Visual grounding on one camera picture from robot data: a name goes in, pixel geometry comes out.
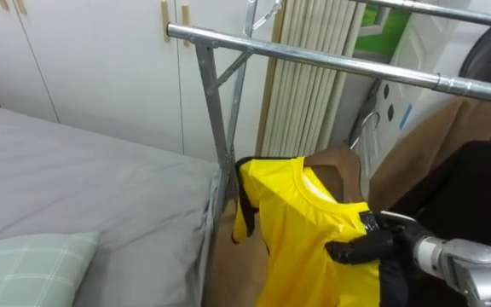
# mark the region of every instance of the bed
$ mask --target bed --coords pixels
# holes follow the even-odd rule
[[[0,239],[100,232],[74,306],[196,306],[217,170],[0,108]]]

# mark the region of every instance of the yellow shirt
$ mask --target yellow shirt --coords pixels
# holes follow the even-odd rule
[[[348,242],[367,233],[360,218],[369,211],[367,203],[337,203],[314,172],[303,168],[303,160],[252,159],[239,168],[233,240],[251,235],[258,211],[269,249],[257,306],[379,306],[379,262],[338,264],[324,248],[328,241]]]

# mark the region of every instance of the cabinet door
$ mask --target cabinet door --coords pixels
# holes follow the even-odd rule
[[[12,0],[0,0],[0,105],[57,121]]]
[[[272,8],[273,0],[258,0],[257,20]],[[182,20],[182,6],[188,5],[190,25],[240,35],[246,17],[247,1],[243,0],[177,0],[177,19]],[[273,19],[253,33],[254,38],[271,40]],[[215,49],[218,75],[232,63],[239,52]],[[263,102],[268,58],[254,55],[247,62],[245,85],[236,129],[234,151],[237,157],[252,155],[257,142],[257,130]],[[210,120],[205,105],[202,80],[194,45],[179,42],[179,67],[183,114],[183,144],[186,155],[217,160]],[[221,88],[222,115],[228,123],[235,75]]]
[[[182,153],[177,41],[159,0],[22,1],[62,124]]]

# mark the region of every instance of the pillow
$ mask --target pillow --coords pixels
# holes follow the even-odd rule
[[[0,240],[0,306],[71,306],[97,233]]]

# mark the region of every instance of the black glove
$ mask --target black glove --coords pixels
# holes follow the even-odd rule
[[[413,250],[431,232],[416,220],[400,214],[374,212],[378,227],[350,242],[331,241],[325,248],[332,260],[341,264],[364,264],[395,254],[408,268],[413,267]]]

